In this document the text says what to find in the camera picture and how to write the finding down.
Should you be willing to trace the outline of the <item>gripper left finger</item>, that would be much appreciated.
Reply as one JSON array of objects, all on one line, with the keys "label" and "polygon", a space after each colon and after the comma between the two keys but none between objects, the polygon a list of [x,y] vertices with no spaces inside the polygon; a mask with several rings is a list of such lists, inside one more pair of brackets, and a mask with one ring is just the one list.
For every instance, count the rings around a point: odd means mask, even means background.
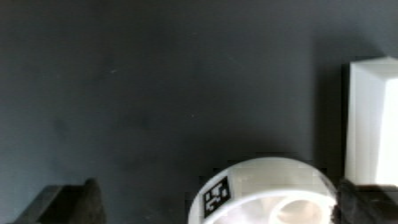
[{"label": "gripper left finger", "polygon": [[48,185],[10,224],[106,224],[96,179],[81,185]]}]

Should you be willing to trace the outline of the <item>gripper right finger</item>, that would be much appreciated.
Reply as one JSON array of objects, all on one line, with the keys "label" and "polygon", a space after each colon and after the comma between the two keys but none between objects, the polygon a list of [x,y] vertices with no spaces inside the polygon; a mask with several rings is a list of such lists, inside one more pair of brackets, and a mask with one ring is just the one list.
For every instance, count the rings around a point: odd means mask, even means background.
[{"label": "gripper right finger", "polygon": [[398,224],[398,187],[357,185],[348,179],[337,184],[334,224]]}]

